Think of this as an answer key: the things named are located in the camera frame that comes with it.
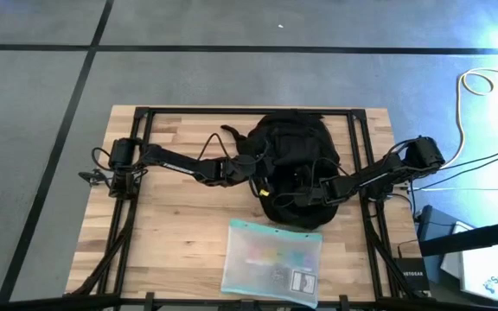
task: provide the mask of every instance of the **butcher block table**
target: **butcher block table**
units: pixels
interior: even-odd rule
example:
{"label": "butcher block table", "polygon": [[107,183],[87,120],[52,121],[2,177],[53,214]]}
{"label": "butcher block table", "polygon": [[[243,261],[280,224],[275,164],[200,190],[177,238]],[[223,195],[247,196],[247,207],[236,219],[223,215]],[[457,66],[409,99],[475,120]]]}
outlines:
{"label": "butcher block table", "polygon": [[[112,108],[103,149],[110,151],[113,140],[130,135],[135,108],[131,105],[115,105]],[[392,128],[387,109],[366,109],[366,114],[374,159],[377,161],[395,143]],[[153,120],[150,143],[197,157],[208,136],[217,132],[230,155],[236,155],[232,136],[221,130],[220,126],[231,125],[246,135],[262,117],[241,114],[157,114]],[[352,174],[354,161],[347,118],[326,116],[323,122],[331,133],[342,167]],[[139,136],[142,136],[143,128],[142,123]],[[366,163],[360,126],[356,128],[361,162]],[[223,156],[220,145],[213,140],[203,158],[220,156]],[[105,155],[99,160],[106,164]],[[220,292],[229,221],[236,218],[276,225],[265,216],[248,184],[228,188],[205,187],[189,175],[160,167],[148,169],[139,194],[121,296],[143,299],[147,292],[154,292],[159,299],[247,298]],[[70,269],[67,292],[77,289],[103,257],[114,203],[115,199],[108,197],[105,185],[92,188]],[[124,205],[121,219],[125,219],[126,207]],[[375,214],[372,205],[370,213]],[[399,243],[417,238],[408,202],[393,197],[385,204],[385,215],[392,252],[397,254]],[[340,204],[334,219],[317,230],[323,235],[319,301],[338,301],[339,295],[347,295],[350,301],[375,301],[358,195]],[[416,242],[402,244],[401,249],[405,257],[420,257]],[[383,295],[389,295],[386,267],[379,254],[377,258]],[[112,263],[107,292],[112,292],[117,261],[115,259]]]}

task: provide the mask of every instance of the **black backpack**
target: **black backpack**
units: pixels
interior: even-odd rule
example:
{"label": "black backpack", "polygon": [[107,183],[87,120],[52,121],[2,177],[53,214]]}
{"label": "black backpack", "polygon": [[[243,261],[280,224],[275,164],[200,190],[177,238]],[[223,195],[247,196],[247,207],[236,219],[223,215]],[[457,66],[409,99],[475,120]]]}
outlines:
{"label": "black backpack", "polygon": [[[296,196],[308,193],[311,182],[339,175],[334,165],[339,155],[321,115],[277,111],[264,116],[247,137],[230,126],[221,128],[232,133],[240,155],[258,159],[249,182],[269,219],[314,229],[334,218],[338,205],[294,203]],[[323,158],[332,162],[319,161]]]}

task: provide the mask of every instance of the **white cable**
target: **white cable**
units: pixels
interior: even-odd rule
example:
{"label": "white cable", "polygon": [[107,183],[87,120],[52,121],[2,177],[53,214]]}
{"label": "white cable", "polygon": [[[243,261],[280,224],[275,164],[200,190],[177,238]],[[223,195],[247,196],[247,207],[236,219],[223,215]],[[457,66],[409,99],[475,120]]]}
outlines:
{"label": "white cable", "polygon": [[445,187],[445,188],[426,188],[413,189],[414,191],[451,191],[451,190],[467,190],[467,191],[498,191],[498,187]]}
{"label": "white cable", "polygon": [[[456,126],[457,126],[458,132],[460,134],[460,143],[458,145],[458,149],[456,150],[455,155],[452,158],[450,158],[450,160],[448,162],[446,162],[441,168],[448,168],[460,156],[460,154],[463,152],[464,143],[466,141],[466,136],[464,134],[464,128],[463,128],[463,121],[461,119],[461,112],[460,112],[460,110],[461,110],[460,109],[460,106],[461,106],[460,86],[461,86],[461,84],[464,86],[464,88],[466,90],[468,90],[472,94],[475,94],[478,96],[486,96],[486,95],[490,94],[493,91],[493,89],[495,88],[495,84],[493,83],[493,80],[488,78],[487,76],[485,76],[482,73],[478,73],[480,71],[498,73],[498,69],[473,68],[473,69],[470,69],[469,71],[467,71],[466,73],[461,74],[460,77],[458,77],[458,81],[456,83],[456,101],[457,101],[456,102]],[[469,87],[468,83],[466,82],[466,77],[468,77],[469,75],[475,75],[475,76],[478,76],[478,77],[485,79],[489,83],[489,90],[486,92],[478,92],[478,91],[472,90]]]}

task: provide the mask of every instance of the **clear plastic pouch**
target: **clear plastic pouch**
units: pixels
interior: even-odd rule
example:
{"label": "clear plastic pouch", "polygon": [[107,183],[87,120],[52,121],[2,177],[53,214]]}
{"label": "clear plastic pouch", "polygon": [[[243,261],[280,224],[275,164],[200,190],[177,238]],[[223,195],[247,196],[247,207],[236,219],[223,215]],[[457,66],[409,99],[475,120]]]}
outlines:
{"label": "clear plastic pouch", "polygon": [[316,308],[322,235],[230,220],[222,292]]}

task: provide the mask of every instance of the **coiled white cable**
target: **coiled white cable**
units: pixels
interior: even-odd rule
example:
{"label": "coiled white cable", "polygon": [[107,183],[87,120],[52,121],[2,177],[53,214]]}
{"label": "coiled white cable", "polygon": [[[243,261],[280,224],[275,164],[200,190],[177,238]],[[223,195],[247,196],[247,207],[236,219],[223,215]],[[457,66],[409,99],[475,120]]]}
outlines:
{"label": "coiled white cable", "polygon": [[[498,73],[498,69],[493,69],[493,68],[473,68],[467,71],[466,73],[463,73],[458,77],[458,81],[456,83],[456,126],[458,128],[458,132],[460,134],[460,143],[458,145],[458,149],[456,150],[456,153],[453,155],[453,157],[450,158],[441,168],[448,168],[451,164],[455,162],[455,160],[460,156],[460,154],[463,152],[464,149],[464,143],[466,142],[466,135],[464,133],[464,128],[463,128],[463,121],[461,118],[461,85],[464,86],[464,88],[468,91],[471,92],[472,94],[478,95],[478,96],[486,96],[489,95],[493,89],[495,88],[495,83],[493,83],[493,80],[488,78],[485,74],[483,73],[478,73],[478,72],[491,72],[491,73]],[[466,82],[466,78],[469,75],[475,75],[478,77],[481,77],[485,79],[489,83],[489,90],[486,92],[478,92],[473,90],[472,88],[469,87],[468,83]]]}

